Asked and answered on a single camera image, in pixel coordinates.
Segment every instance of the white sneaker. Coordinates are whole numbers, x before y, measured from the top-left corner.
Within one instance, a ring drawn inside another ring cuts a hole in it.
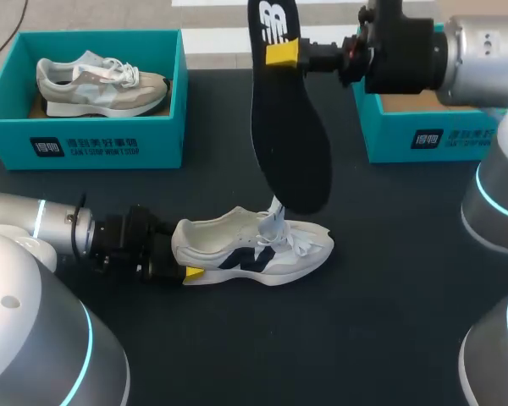
[[[89,51],[72,63],[41,59],[36,78],[49,117],[146,115],[163,107],[170,89],[160,74]]]
[[[317,269],[328,259],[334,241],[327,228],[285,221],[284,208],[275,198],[262,213],[236,207],[215,220],[181,220],[171,246],[179,265],[204,270],[185,285],[248,277],[274,286]]]

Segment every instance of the new balance logo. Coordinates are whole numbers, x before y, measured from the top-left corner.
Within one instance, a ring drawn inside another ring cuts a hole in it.
[[[257,258],[253,248],[238,248],[218,268],[233,269],[236,266],[240,266],[240,269],[243,271],[263,272],[273,258],[274,250],[271,247],[265,247]]]
[[[267,44],[280,44],[288,42],[284,36],[288,34],[286,26],[286,13],[282,6],[271,5],[266,1],[260,2],[260,21],[265,25],[262,31],[263,41]]]

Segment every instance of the shoe box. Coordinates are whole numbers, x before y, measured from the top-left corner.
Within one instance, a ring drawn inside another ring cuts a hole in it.
[[[168,78],[168,105],[147,117],[47,117],[37,62],[67,63],[86,50]],[[0,158],[8,170],[179,168],[187,90],[180,30],[20,32],[0,71]]]
[[[432,91],[366,94],[363,81],[352,89],[371,163],[481,160],[496,135],[495,118],[471,107],[443,106]]]

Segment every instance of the black insole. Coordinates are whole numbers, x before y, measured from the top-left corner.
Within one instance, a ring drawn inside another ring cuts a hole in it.
[[[306,93],[303,75],[265,66],[267,44],[301,36],[294,0],[249,0],[253,65],[252,144],[277,199],[299,214],[327,203],[332,167],[329,139]]]

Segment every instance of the black table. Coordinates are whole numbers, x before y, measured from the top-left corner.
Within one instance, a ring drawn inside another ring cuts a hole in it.
[[[309,217],[336,241],[325,266],[277,288],[128,285],[60,266],[124,345],[133,406],[465,405],[461,340],[508,294],[508,256],[461,225],[476,164],[369,165],[351,91],[332,76],[307,84],[334,154],[331,200]],[[251,72],[192,71],[189,92],[182,169],[7,173],[0,162],[0,191],[69,204],[86,191],[97,217],[132,204],[169,221],[267,208]]]

